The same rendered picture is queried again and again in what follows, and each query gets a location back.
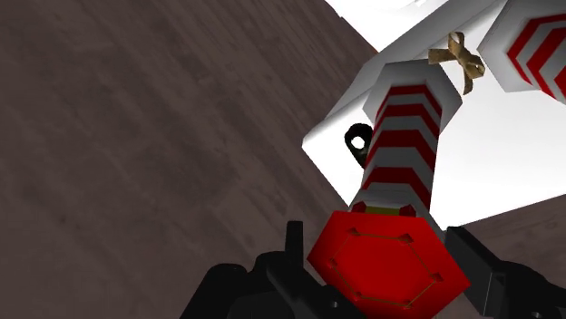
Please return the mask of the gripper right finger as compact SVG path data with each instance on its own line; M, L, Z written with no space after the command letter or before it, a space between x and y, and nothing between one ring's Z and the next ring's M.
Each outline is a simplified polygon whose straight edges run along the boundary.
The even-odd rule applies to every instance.
M492 319L566 319L566 288L532 268L501 260L464 227L449 227L444 246L470 286L465 297Z

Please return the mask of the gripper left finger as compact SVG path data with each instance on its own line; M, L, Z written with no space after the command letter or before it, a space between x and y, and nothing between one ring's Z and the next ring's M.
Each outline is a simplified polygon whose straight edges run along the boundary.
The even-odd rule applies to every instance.
M287 223L285 247L258 255L251 270L212 266L179 319L367 319L304 267L303 223Z

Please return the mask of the red white striped hexagonal box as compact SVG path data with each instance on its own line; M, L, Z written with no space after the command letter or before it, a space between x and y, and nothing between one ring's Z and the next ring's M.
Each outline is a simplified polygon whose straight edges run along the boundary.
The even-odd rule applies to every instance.
M506 0L477 51L505 92L566 105L566 0Z
M462 99L440 65L413 60L386 64L367 102L360 189L307 260L367 319L433 319L470 285L430 213L439 135Z

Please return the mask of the white table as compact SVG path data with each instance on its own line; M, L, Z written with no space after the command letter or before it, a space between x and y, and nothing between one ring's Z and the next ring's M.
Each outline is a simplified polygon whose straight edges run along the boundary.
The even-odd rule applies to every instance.
M506 0L427 0L378 15L378 53L358 72L302 149L339 196L350 203L362 170L344 142L367 123L369 91L385 63L424 59L461 30L475 51ZM488 72L441 135L431 214L441 228L461 226L566 194L566 105L539 91L505 92Z

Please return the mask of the gold ribbon bow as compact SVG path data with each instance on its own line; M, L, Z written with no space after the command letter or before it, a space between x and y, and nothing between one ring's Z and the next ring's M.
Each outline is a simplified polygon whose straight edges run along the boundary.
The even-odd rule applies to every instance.
M447 35L447 47L429 49L427 59L429 64L457 61L463 70L463 95L466 95L473 90L473 80L484 76L485 66L480 56L472 54L465 47L464 41L462 32L451 32Z

